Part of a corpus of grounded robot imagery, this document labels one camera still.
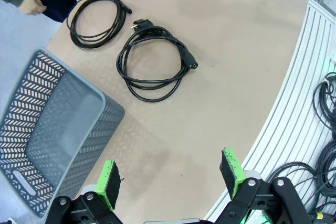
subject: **yellow label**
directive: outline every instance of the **yellow label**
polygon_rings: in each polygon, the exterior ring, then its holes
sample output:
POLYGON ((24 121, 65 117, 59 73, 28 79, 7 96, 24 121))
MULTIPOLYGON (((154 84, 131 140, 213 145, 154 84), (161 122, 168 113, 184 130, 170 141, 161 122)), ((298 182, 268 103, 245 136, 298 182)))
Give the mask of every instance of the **yellow label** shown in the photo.
POLYGON ((323 213, 317 212, 316 214, 317 214, 317 219, 318 220, 322 220, 323 219, 323 213))

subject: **perforated basket side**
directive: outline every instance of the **perforated basket side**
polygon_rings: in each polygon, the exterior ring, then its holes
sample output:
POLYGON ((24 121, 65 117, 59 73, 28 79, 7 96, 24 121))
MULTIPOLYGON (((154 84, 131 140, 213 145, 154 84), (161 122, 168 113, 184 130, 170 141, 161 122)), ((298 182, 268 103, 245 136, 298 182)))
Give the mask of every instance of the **perforated basket side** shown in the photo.
POLYGON ((124 108, 105 95, 104 111, 77 153, 57 196, 74 198, 125 115, 124 108))
POLYGON ((0 130, 0 168, 29 208, 43 216, 55 188, 25 150, 34 127, 66 70, 38 51, 16 88, 0 130))

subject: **hand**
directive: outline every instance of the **hand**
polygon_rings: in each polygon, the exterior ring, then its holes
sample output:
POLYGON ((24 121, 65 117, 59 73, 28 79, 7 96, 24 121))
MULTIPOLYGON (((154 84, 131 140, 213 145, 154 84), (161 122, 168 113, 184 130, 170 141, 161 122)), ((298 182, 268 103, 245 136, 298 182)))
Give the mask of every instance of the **hand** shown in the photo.
POLYGON ((19 6, 19 10, 23 14, 37 15, 44 12, 47 6, 43 5, 41 0, 23 0, 19 6))

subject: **gray floor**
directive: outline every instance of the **gray floor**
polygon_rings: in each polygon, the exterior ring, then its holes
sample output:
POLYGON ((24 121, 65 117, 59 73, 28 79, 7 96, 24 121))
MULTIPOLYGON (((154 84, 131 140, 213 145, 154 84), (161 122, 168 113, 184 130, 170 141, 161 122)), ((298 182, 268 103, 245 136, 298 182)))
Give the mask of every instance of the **gray floor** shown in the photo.
POLYGON ((44 15, 23 15, 0 1, 0 115, 31 52, 47 46, 60 25, 44 15))

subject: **gray plastic basket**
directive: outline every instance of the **gray plastic basket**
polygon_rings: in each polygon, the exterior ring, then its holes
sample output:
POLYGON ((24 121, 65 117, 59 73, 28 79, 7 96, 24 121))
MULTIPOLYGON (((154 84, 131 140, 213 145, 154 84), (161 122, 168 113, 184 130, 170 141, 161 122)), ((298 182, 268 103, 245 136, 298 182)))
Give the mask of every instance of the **gray plastic basket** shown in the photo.
POLYGON ((51 53, 34 53, 0 130, 0 167, 43 217, 53 197, 74 198, 124 109, 51 53))

